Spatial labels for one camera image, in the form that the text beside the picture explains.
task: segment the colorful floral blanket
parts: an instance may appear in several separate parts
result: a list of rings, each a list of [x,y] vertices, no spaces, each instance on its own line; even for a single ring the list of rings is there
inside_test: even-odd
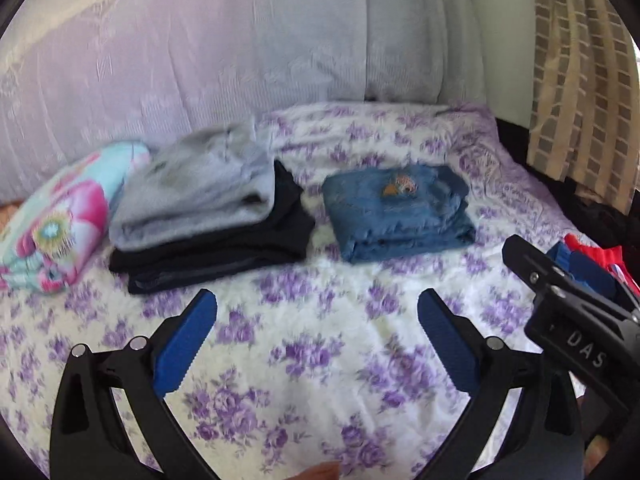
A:
[[[532,293],[503,266],[502,243],[517,233],[546,251],[575,229],[501,147],[485,108],[315,105],[270,114],[262,126],[318,220],[308,262],[207,284],[218,322],[167,402],[221,478],[286,478],[334,459],[350,478],[411,478],[468,400],[418,325],[418,295],[434,287],[484,335],[534,351],[523,333]],[[465,178],[475,245],[382,264],[341,262],[322,205],[324,178],[414,162],[447,163]],[[121,348],[181,312],[198,290],[131,297],[106,270],[109,252],[104,246],[64,294],[0,296],[0,410],[44,471],[71,346]],[[154,464],[126,396],[116,396],[134,447]],[[514,393],[482,464],[497,452],[516,400]]]

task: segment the red fabric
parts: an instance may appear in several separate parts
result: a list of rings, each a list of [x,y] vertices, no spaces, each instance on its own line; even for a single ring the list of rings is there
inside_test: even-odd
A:
[[[634,279],[626,270],[624,258],[622,257],[622,246],[612,247],[610,249],[601,249],[599,247],[591,247],[588,245],[582,245],[575,235],[567,235],[564,237],[564,243],[569,247],[570,251],[580,251],[582,254],[586,254],[604,270],[609,272],[609,266],[616,264],[622,270],[625,275],[626,284],[636,294],[640,295],[640,288],[634,283]]]

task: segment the silver bolt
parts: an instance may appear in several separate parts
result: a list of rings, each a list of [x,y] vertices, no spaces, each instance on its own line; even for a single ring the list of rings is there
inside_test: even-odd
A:
[[[86,346],[84,346],[83,344],[79,344],[74,346],[71,349],[71,355],[73,357],[80,357],[81,355],[84,355],[84,352],[86,351]]]
[[[492,335],[491,337],[488,337],[486,339],[486,345],[491,350],[502,350],[504,348],[504,341],[502,339],[500,339],[499,337],[496,337],[495,335]]]
[[[551,285],[551,290],[558,298],[566,298],[566,294],[559,286]]]
[[[146,337],[139,335],[133,338],[129,346],[132,350],[142,350],[146,346]]]

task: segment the white bedsheet with purple flowers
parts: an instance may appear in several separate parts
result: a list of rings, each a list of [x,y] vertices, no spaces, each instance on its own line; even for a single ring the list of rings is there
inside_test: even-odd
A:
[[[484,335],[535,350],[523,333],[532,293],[503,266],[500,249],[517,233],[547,250],[575,229],[501,147],[485,108],[313,105],[270,114],[262,126],[318,220],[308,262],[205,285],[217,295],[218,322],[167,402],[223,479],[286,478],[334,459],[350,478],[409,479],[468,400],[418,325],[418,295],[432,286]],[[339,261],[322,206],[324,178],[411,162],[447,163],[465,177],[476,244],[382,264]],[[67,294],[0,296],[1,413],[44,471],[71,346],[121,348],[181,312],[199,288],[131,297],[106,270],[109,252],[105,246]],[[515,401],[481,463],[497,452]],[[141,459],[154,464],[124,395],[118,404]]]

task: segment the checkered curtain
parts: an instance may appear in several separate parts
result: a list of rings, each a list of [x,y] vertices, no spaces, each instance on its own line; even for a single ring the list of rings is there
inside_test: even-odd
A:
[[[639,184],[634,44],[609,0],[536,0],[527,162],[628,214]]]

